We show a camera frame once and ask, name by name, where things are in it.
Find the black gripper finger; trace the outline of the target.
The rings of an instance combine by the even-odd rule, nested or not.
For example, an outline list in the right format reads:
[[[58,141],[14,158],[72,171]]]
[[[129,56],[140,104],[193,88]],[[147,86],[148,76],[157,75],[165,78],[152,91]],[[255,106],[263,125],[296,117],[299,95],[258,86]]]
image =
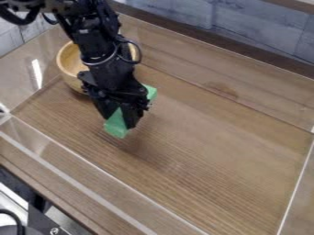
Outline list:
[[[141,103],[123,103],[120,109],[127,129],[133,129],[143,117],[145,106]]]
[[[92,101],[99,114],[104,119],[108,119],[119,108],[117,100],[108,97],[95,97]]]

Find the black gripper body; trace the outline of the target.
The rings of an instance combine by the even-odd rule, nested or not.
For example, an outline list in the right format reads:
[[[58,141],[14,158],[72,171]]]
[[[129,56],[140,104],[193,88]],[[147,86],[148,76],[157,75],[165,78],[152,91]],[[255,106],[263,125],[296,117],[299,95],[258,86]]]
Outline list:
[[[131,110],[148,107],[147,88],[135,77],[132,51],[128,45],[111,45],[105,50],[84,46],[80,59],[87,71],[77,73],[97,110],[115,110],[124,106]]]

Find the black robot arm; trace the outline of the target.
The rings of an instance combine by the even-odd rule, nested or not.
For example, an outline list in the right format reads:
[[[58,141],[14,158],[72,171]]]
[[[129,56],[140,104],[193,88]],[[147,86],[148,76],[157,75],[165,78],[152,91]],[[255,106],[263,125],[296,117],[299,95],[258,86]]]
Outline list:
[[[135,77],[128,40],[120,33],[119,15],[107,0],[0,0],[0,18],[17,26],[52,14],[78,47],[87,70],[77,74],[100,115],[115,111],[128,129],[136,127],[148,109],[148,91]]]

